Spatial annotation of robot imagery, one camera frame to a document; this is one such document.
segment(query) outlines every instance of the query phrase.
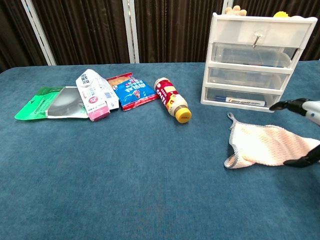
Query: blue felt surface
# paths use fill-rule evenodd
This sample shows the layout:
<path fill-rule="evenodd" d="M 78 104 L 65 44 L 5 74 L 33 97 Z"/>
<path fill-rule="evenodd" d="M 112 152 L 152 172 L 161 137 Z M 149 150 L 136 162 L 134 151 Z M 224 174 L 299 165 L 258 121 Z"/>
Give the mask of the blue felt surface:
<path fill-rule="evenodd" d="M 200 104 L 204 63 L 18 67 L 0 74 L 0 239 L 319 239 L 320 165 L 224 168 L 227 112 L 319 139 L 289 111 Z M 43 86 L 91 68 L 153 86 L 167 77 L 192 111 L 179 124 L 157 99 L 88 119 L 18 121 Z M 320 99 L 320 61 L 299 62 L 282 99 Z"/>

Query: pink towel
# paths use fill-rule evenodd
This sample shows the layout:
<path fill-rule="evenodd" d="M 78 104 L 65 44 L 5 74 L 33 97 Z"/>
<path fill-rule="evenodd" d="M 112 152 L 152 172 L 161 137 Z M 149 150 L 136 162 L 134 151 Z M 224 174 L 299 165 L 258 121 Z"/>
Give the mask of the pink towel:
<path fill-rule="evenodd" d="M 238 169 L 253 164 L 282 166 L 286 160 L 299 159 L 320 144 L 319 140 L 298 136 L 275 125 L 253 125 L 233 121 L 229 144 L 234 154 L 224 162 L 228 169 Z"/>

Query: green plastic bag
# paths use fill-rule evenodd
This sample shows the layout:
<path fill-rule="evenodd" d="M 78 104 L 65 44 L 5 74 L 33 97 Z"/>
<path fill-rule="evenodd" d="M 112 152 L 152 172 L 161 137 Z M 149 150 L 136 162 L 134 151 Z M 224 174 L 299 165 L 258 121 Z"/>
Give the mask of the green plastic bag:
<path fill-rule="evenodd" d="M 14 116 L 17 120 L 88 118 L 76 86 L 42 87 Z"/>

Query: dark curtain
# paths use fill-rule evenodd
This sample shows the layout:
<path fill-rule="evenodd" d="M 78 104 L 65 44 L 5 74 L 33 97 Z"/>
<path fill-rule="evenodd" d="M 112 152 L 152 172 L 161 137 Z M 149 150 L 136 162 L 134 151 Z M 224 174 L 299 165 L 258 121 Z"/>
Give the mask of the dark curtain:
<path fill-rule="evenodd" d="M 57 65 L 129 63 L 121 0 L 33 0 Z"/>
<path fill-rule="evenodd" d="M 135 0 L 141 63 L 205 62 L 213 12 L 223 0 Z"/>
<path fill-rule="evenodd" d="M 47 65 L 20 0 L 0 0 L 0 71 Z"/>
<path fill-rule="evenodd" d="M 233 5 L 246 9 L 248 16 L 273 17 L 284 11 L 289 16 L 318 18 L 300 60 L 320 59 L 320 0 L 234 0 Z"/>

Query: plastic bottle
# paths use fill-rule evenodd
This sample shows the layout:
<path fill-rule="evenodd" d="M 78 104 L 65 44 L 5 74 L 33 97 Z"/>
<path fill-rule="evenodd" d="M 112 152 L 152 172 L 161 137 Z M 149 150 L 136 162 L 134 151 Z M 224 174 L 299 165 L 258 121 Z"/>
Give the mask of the plastic bottle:
<path fill-rule="evenodd" d="M 160 96 L 169 114 L 177 119 L 181 124 L 189 122 L 191 111 L 187 101 L 177 92 L 175 86 L 169 79 L 162 77 L 154 83 L 154 90 Z"/>

